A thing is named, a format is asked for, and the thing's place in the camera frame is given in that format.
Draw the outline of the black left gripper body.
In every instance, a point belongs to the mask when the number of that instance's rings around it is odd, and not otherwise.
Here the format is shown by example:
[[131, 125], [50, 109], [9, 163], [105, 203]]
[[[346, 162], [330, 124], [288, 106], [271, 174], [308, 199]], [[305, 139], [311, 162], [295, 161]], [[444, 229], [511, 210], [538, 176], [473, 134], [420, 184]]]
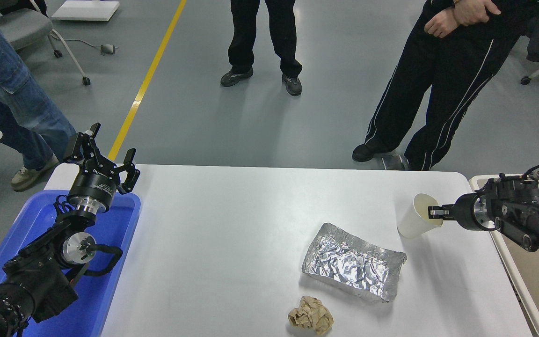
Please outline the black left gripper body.
[[92, 211], [109, 211], [119, 184], [116, 169], [116, 164], [107, 159], [100, 162], [94, 158], [85, 159], [67, 201], [75, 208], [88, 205]]

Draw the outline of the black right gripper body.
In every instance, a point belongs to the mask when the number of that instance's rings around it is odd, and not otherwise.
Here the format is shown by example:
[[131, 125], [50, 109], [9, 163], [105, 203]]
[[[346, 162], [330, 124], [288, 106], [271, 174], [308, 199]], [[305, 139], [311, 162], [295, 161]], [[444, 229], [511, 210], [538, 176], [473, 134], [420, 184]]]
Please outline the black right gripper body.
[[460, 196], [453, 206], [453, 217], [462, 228], [471, 231], [480, 231], [479, 223], [475, 219], [474, 204], [478, 196], [468, 193]]

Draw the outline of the person's hand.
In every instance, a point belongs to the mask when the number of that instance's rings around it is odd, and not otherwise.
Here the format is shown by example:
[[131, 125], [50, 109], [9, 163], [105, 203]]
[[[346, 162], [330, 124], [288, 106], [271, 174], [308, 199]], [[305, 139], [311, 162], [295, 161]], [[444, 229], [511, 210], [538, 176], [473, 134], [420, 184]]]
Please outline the person's hand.
[[501, 10], [491, 0], [458, 0], [455, 2], [453, 16], [463, 26], [488, 22], [488, 15], [500, 15]]
[[430, 36], [444, 38], [459, 27], [455, 19], [453, 7], [443, 9], [440, 13], [434, 15], [424, 27], [424, 31]]

